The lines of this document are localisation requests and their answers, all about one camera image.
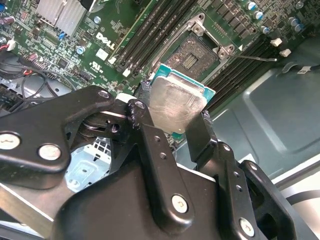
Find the connector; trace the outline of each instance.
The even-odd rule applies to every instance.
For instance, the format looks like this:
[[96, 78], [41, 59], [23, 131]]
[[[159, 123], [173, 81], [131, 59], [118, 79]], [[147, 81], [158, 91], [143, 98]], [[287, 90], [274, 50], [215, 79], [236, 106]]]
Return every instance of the connector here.
[[7, 43], [6, 43], [7, 45], [8, 45], [8, 47], [7, 47], [7, 51], [12, 51], [13, 49], [15, 49], [16, 48], [16, 41], [12, 38], [12, 39], [10, 39]]
[[270, 43], [271, 45], [278, 47], [280, 44], [282, 44], [282, 40], [278, 37], [277, 39], [271, 40]]

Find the chip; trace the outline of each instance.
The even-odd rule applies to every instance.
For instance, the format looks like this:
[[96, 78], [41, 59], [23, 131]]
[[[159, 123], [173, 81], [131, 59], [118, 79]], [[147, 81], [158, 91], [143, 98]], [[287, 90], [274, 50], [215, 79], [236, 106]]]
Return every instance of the chip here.
[[57, 65], [62, 68], [65, 69], [66, 66], [68, 65], [68, 62], [66, 60], [64, 60], [63, 58], [60, 58]]

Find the heatsink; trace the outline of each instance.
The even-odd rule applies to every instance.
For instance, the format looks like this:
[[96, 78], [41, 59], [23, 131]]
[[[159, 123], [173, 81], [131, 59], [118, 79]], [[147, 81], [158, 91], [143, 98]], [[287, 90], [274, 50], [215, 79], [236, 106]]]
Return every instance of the heatsink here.
[[72, 36], [83, 19], [86, 9], [79, 0], [41, 0], [36, 13], [47, 24]]

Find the silver screw head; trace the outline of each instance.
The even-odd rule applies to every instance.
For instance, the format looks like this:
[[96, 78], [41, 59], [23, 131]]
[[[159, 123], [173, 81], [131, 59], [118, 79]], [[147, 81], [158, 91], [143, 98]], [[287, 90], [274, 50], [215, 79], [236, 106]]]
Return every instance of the silver screw head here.
[[100, 24], [101, 23], [101, 18], [99, 16], [95, 16], [93, 19], [95, 24]]
[[302, 1], [298, 1], [295, 5], [296, 9], [302, 9], [304, 7], [304, 3]]
[[258, 170], [257, 166], [254, 163], [250, 162], [249, 165], [253, 170], [255, 170], [255, 171]]
[[60, 158], [61, 150], [52, 144], [46, 144], [39, 148], [39, 156], [45, 160], [54, 161]]
[[245, 219], [245, 218], [240, 218], [239, 224], [244, 231], [245, 234], [247, 234], [249, 237], [253, 237], [255, 235], [255, 230], [254, 227], [251, 225], [251, 223]]
[[101, 97], [105, 98], [105, 99], [108, 99], [108, 98], [109, 98], [109, 94], [108, 94], [106, 91], [103, 91], [103, 90], [101, 90], [101, 91], [99, 92], [99, 95], [100, 95]]
[[11, 150], [20, 145], [20, 138], [11, 133], [0, 134], [0, 149]]
[[181, 214], [185, 214], [188, 211], [188, 204], [182, 196], [174, 195], [172, 197], [172, 205]]

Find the electrolytic capacitor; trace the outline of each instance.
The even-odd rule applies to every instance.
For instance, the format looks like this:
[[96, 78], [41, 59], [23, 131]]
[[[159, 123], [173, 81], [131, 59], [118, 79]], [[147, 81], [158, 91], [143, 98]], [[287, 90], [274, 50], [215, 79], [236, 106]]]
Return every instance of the electrolytic capacitor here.
[[299, 20], [295, 17], [289, 17], [288, 24], [290, 24], [292, 27], [295, 27], [299, 24]]
[[86, 48], [84, 46], [77, 46], [75, 51], [77, 54], [82, 55], [85, 53]]
[[256, 9], [256, 7], [257, 7], [257, 4], [253, 1], [248, 1], [245, 5], [245, 8], [250, 11]]
[[268, 28], [268, 27], [266, 27], [266, 26], [261, 26], [260, 29], [261, 29], [261, 32], [262, 32], [263, 34], [268, 34], [268, 33], [270, 33], [270, 28]]
[[264, 13], [262, 11], [255, 11], [253, 13], [253, 18], [257, 20], [261, 20], [264, 17]]
[[16, 19], [13, 16], [6, 16], [0, 18], [0, 25], [10, 25], [16, 22]]
[[303, 24], [298, 24], [297, 26], [292, 27], [292, 28], [293, 28], [293, 30], [294, 30], [295, 32], [299, 33], [299, 32], [301, 32], [301, 31], [305, 28], [305, 25], [303, 25]]

